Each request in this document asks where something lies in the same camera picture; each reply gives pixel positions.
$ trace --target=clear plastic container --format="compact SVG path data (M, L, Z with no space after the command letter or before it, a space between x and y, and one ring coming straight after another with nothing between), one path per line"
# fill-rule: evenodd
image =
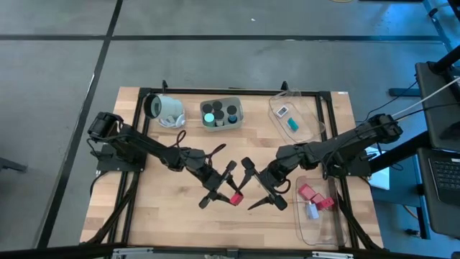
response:
M320 210L319 218L310 219L307 215L306 206L309 204L299 193L298 190L304 184L308 184L317 194L321 194L325 199L331 197L335 203L332 207ZM340 218L343 219L343 215L340 213L340 209L337 201L337 193L333 195L329 192L328 181L322 178L306 178L301 176L295 181L295 190L293 190L293 201L294 201L294 217L296 224L297 237L308 245L344 245L346 243L347 235L340 222L340 230L336 231L336 225L334 224L334 213L338 212Z
M324 123L319 122L308 107L308 99L309 97L302 96L299 91L287 90L268 101L268 116L287 144L309 141L325 130ZM278 112L283 109L287 111L279 116ZM297 130L289 126L289 119L297 124Z

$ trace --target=red cube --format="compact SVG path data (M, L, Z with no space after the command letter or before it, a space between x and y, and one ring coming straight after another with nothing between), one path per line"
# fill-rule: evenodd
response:
M324 197L321 194L316 194L313 198L311 198L311 202L314 204L318 204L322 201L324 201Z
M323 201L318 202L316 204L316 208L318 210L323 210L323 209L329 208L332 205L334 205L334 201L331 197L328 197L327 199L324 199Z
M240 202L242 202L244 196L243 194L238 194L238 193L235 193L231 199L230 199L230 203L233 204L234 206L238 205Z
M302 185L299 190L298 190L298 193L302 196L302 198L304 198L305 200L309 200L311 198L313 198L316 194L316 192L310 187L308 186L308 184L304 184Z

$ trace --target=concrete floor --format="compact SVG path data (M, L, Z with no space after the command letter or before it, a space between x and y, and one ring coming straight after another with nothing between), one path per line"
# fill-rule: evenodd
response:
M3 0L0 6L0 35L105 35L115 1ZM449 11L440 10L437 18L456 46L459 22L452 22ZM114 34L438 35L426 14L419 3L357 0L130 0L123 3ZM0 250L34 245L101 46L101 41L0 41L0 157L29 165L26 174L0 174ZM120 86L158 87L162 79L170 87L278 89L286 80L302 90L348 91L356 119L363 119L391 99L388 88L415 81L415 63L445 54L439 42L117 41L110 44L87 121L113 109ZM400 98L380 112L415 101ZM423 115L401 125L403 141L423 130ZM96 166L86 136L82 139L52 246L74 245L80 237ZM410 216L398 206L376 203L376 209L385 247L392 251L447 256L460 250L460 242L447 237L423 241L401 235L413 227L403 223ZM440 246L442 252L430 250Z

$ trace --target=wooden tabletop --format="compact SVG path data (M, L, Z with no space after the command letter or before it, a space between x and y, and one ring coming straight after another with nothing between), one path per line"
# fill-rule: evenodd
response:
M126 123L132 122L139 88L121 87L116 100L114 113L124 118ZM285 141L267 116L269 96L239 96L244 107L244 123L239 129L221 132L207 132L201 124L200 103L204 100L219 99L222 95L202 94L171 94L182 101L186 113L187 136L181 142L182 147L203 149L211 152L217 145L226 143L226 147L213 156L213 166L223 172L230 160L238 163L233 171L236 184L244 176L244 168L240 161L250 157L256 169L261 171L275 159L277 148L285 145ZM317 116L315 99L304 97L311 112ZM354 117L347 92L333 92L333 108L339 133L355 127ZM328 123L326 103L323 102L326 120L326 132L331 136ZM142 128L144 115L141 116L138 130ZM175 142L179 129L166 129L157 122L151 121L149 137L164 145ZM295 183L299 176L320 178L321 166L315 170L294 170L288 178ZM93 195L86 215L80 240L86 241L93 237L104 221L112 213L119 185L120 173L108 173L94 186ZM368 185L359 178L348 177L349 192L353 213L364 228L364 231L378 245L382 246L382 238L377 223L372 195ZM288 202L284 211L275 206L264 205L248 211L254 202L265 197L267 193L251 180L243 189L244 200L234 207L220 201L211 202L205 209L198 207L198 202L207 194L201 183L189 172L172 172L163 166L158 159L149 155L145 171L141 173L137 192L129 244L181 246L181 247L239 247L239 248L272 248L272 249L313 249L299 240L295 230L293 211L293 195L291 189L283 197ZM222 186L220 192L232 196L228 186ZM342 215L342 225L348 234L346 221ZM121 239L121 216L116 240ZM334 246L321 246L323 249L334 250Z

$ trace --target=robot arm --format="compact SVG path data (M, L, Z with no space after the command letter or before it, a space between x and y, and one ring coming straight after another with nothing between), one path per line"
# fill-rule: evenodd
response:
M210 158L210 155L206 155L203 150L178 146L181 141L180 136L184 138L185 132L179 133L178 141L167 147L139 133L132 126L124 124L120 116L99 112L88 129L88 134L94 142L111 145L116 150L116 156L128 163L136 163L140 156L149 153L160 159L161 163L172 171L182 171L185 168L209 191L199 204L202 209L211 200L232 204L229 198L218 192L219 187L224 182L227 182L233 190L240 194L231 175L231 171L236 167L236 162L230 161L224 173L219 174L210 163L206 162L206 158Z
M358 127L325 142L282 146L277 151L276 159L260 173L255 170L253 162L245 158L241 161L246 169L242 185L254 176L268 193L267 197L249 209L267 203L274 204L280 210L285 209L287 203L279 194L290 188L290 181L286 177L298 166L311 170L321 163L325 168L324 179L329 176L371 176L368 162L373 155L366 154L364 149L377 142L394 142L402 133L403 130L390 115L378 114ZM286 191L276 189L286 182Z

